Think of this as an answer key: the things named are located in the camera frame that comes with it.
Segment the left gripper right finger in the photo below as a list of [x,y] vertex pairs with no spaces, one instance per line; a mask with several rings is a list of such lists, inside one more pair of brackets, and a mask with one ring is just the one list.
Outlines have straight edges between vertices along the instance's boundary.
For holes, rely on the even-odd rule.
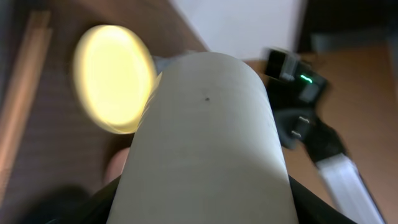
[[293,177],[289,176],[289,182],[300,224],[356,224],[329,206]]

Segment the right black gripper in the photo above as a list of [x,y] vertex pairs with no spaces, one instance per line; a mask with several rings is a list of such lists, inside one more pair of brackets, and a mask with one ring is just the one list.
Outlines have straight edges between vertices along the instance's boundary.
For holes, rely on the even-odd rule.
[[299,116],[311,117],[329,86],[326,78],[299,55],[281,49],[266,51],[266,90],[275,118],[280,143],[287,149],[303,139],[294,129]]

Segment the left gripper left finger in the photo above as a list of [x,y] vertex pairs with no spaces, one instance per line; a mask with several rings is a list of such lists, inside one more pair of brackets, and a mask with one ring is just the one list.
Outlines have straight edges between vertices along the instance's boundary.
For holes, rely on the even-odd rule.
[[112,180],[94,195],[78,198],[75,195],[62,204],[63,212],[47,223],[51,224],[105,224],[116,195],[121,176]]

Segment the white cup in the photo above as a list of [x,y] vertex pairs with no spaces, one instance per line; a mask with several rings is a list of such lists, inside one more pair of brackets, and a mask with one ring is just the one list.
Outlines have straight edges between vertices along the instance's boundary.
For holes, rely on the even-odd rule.
[[297,223],[258,74],[225,54],[171,63],[134,136],[109,223]]

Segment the pink bowl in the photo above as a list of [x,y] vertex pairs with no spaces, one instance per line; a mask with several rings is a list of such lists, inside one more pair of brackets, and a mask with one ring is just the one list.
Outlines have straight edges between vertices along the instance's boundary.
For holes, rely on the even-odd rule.
[[104,185],[109,184],[122,174],[129,151],[129,148],[121,149],[110,158],[104,170]]

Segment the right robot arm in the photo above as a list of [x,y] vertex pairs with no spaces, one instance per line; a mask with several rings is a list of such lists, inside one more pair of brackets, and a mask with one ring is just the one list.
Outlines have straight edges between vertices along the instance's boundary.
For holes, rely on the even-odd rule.
[[330,197],[327,203],[293,177],[289,179],[300,223],[384,223],[377,205],[349,158],[338,133],[316,114],[328,81],[292,52],[269,49],[264,73],[280,143],[301,142]]

